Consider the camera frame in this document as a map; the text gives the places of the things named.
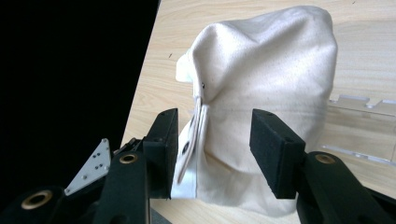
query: screw hole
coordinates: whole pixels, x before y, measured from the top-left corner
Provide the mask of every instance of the screw hole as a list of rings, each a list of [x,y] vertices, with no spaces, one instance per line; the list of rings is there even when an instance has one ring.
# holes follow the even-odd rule
[[[50,190],[41,190],[23,200],[21,207],[25,210],[35,209],[46,204],[52,198]]]
[[[328,156],[328,155],[325,155],[325,154],[318,154],[318,155],[315,156],[315,158],[318,161],[320,161],[322,163],[325,163],[325,164],[333,164],[333,163],[335,163],[335,160],[331,156]]]
[[[128,154],[124,155],[120,158],[120,162],[123,164],[128,164],[137,161],[137,155],[135,154]]]

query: wooden table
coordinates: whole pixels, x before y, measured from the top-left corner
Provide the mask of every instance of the wooden table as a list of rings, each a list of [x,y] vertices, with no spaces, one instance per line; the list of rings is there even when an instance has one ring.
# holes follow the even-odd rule
[[[123,143],[132,137],[144,137],[157,114],[166,109],[178,108],[179,131],[190,120],[192,85],[176,81],[176,63],[208,24],[248,19],[298,5],[322,7],[332,15],[339,53],[331,99],[347,94],[370,97],[370,104],[396,100],[395,1],[162,0]],[[359,169],[354,172],[364,185],[396,198],[395,167],[387,169],[394,189],[381,189],[382,183],[375,183],[376,178],[365,176]],[[300,222],[296,213],[271,218],[199,200],[151,200],[151,206],[172,223]]]

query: silver metal plate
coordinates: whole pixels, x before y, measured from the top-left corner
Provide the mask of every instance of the silver metal plate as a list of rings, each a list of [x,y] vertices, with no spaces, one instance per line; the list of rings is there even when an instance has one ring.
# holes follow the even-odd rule
[[[69,196],[107,175],[110,163],[110,146],[108,140],[104,138],[64,190],[65,195]]]

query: fabric bag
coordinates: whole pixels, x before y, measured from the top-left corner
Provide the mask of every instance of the fabric bag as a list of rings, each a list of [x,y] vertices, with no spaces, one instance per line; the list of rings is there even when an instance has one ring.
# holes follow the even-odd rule
[[[193,85],[194,115],[179,136],[172,198],[241,207],[271,217],[277,200],[249,148],[253,108],[278,115],[316,150],[332,91],[337,45],[330,14],[291,7],[208,25],[177,61]]]

